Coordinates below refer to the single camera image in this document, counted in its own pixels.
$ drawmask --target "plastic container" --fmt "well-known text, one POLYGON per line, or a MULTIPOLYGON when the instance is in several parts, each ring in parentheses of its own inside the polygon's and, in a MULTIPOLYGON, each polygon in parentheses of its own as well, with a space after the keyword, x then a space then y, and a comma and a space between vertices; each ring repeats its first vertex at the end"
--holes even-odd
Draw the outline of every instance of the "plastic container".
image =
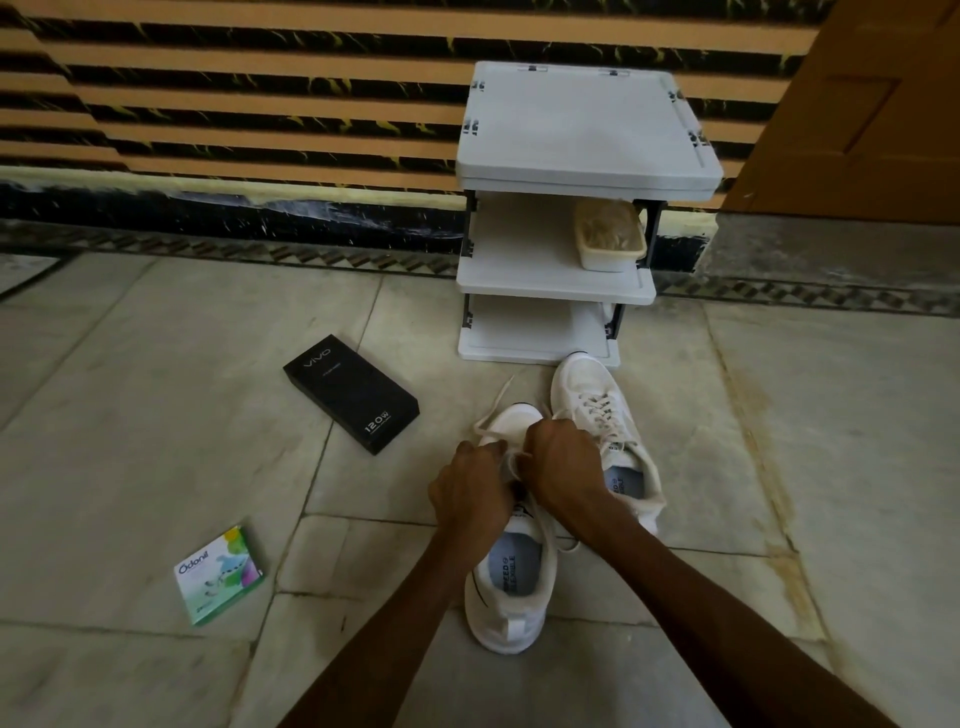
POLYGON ((573 229, 580 264, 589 271, 633 270, 647 255, 643 223, 634 206, 623 200, 578 201, 573 229))

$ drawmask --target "striped wall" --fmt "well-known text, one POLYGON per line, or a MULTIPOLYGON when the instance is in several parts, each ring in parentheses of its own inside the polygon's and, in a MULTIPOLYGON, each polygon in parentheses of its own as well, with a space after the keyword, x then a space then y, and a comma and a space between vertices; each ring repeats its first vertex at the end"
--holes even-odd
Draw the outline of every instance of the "striped wall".
POLYGON ((475 61, 622 65, 675 74, 716 208, 831 2, 8 0, 0 165, 456 194, 475 61))

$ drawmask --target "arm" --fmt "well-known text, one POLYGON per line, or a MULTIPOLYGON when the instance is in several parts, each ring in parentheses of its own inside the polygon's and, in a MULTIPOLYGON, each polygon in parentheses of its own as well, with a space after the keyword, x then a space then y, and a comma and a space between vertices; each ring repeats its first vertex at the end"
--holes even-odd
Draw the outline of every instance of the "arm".
POLYGON ((630 585, 731 726, 894 726, 637 523, 573 422, 533 425, 524 449, 520 473, 540 504, 630 585))
POLYGON ((460 444, 429 486, 438 525, 426 551, 279 728, 393 725, 444 612, 510 519, 514 498, 499 477, 504 447, 460 444))

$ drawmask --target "white plastic shelf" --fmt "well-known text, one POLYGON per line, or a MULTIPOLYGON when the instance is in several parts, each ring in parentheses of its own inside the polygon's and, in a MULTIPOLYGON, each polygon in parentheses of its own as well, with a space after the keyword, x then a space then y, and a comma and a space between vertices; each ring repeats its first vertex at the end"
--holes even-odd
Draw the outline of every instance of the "white plastic shelf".
POLYGON ((587 352, 615 369, 620 351, 607 338, 607 319, 601 303, 470 296, 457 351, 476 361, 547 365, 587 352))
POLYGON ((706 200, 723 178, 664 71, 480 61, 460 144, 463 189, 706 200))
POLYGON ((477 194, 470 217, 472 256, 461 255, 464 293, 649 305, 657 297, 647 268, 588 271, 573 236, 574 197, 477 194))

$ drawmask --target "wooden door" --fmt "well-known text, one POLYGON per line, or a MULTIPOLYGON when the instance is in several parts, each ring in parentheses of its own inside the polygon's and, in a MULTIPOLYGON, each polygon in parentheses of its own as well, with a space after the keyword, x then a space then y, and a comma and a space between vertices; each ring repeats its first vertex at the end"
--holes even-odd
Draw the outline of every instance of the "wooden door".
POLYGON ((960 0, 839 0, 723 209, 960 223, 960 0))

